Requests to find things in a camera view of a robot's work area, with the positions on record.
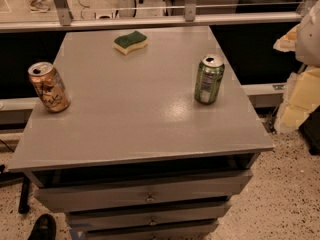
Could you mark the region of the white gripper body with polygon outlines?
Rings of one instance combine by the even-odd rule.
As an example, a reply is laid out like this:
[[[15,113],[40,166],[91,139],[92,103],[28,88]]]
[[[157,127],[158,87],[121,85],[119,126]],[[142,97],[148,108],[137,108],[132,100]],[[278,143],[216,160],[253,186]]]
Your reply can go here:
[[[297,29],[296,59],[309,66],[320,66],[320,0],[303,17]]]

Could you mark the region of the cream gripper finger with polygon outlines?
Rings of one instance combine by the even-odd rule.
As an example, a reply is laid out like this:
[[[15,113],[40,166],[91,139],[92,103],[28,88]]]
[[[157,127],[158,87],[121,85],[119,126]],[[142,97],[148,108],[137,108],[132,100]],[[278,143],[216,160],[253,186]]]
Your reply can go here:
[[[291,73],[276,115],[276,132],[282,134],[297,130],[319,106],[320,68],[308,66],[300,74]]]
[[[280,52],[295,51],[298,28],[299,25],[294,26],[285,35],[277,39],[273,45],[273,48]]]

